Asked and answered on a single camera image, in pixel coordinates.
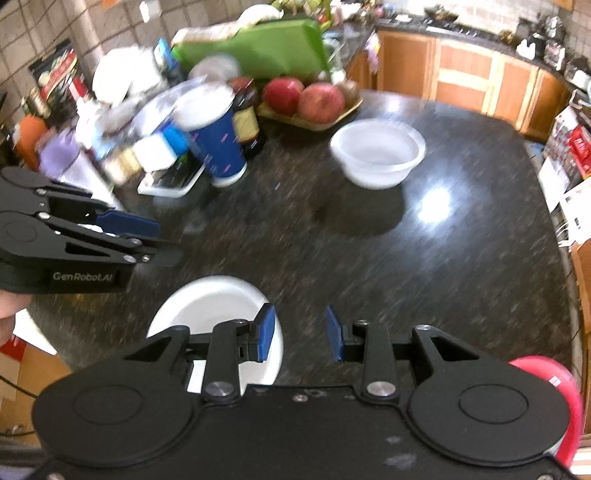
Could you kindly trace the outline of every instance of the apple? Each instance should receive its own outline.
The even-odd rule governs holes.
[[[267,83],[262,99],[276,113],[293,116],[297,112],[304,85],[293,77],[280,77]]]
[[[334,85],[313,83],[300,96],[298,113],[313,124],[331,124],[345,111],[345,97]]]

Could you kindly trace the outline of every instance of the human hand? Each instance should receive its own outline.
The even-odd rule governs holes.
[[[16,312],[26,309],[30,303],[31,295],[0,290],[0,346],[9,341],[12,336]]]

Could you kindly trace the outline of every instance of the glass jar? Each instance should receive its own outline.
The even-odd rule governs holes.
[[[236,77],[228,81],[236,96],[233,103],[233,123],[236,137],[242,146],[246,159],[257,155],[267,140],[259,128],[255,115],[258,103],[258,92],[253,79],[250,77]]]

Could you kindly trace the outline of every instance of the plastic bowl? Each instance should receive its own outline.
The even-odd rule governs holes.
[[[339,129],[330,150],[356,185],[383,190],[401,183],[425,157],[425,139],[402,122],[357,120]]]

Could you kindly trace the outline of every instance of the black countertop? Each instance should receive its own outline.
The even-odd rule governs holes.
[[[48,340],[73,367],[95,362],[143,338],[178,288],[221,274],[277,307],[278,382],[352,380],[352,368],[330,358],[321,321],[329,303],[393,334],[429,323],[503,359],[536,353],[570,366],[566,283],[521,137],[452,106],[364,97],[353,118],[399,119],[426,139],[427,156],[400,186],[349,183],[329,151],[336,128],[265,121],[269,140],[234,186],[216,192],[203,176],[178,200],[126,192],[134,213],[180,240],[183,262],[138,267],[125,294],[36,297],[30,313]]]

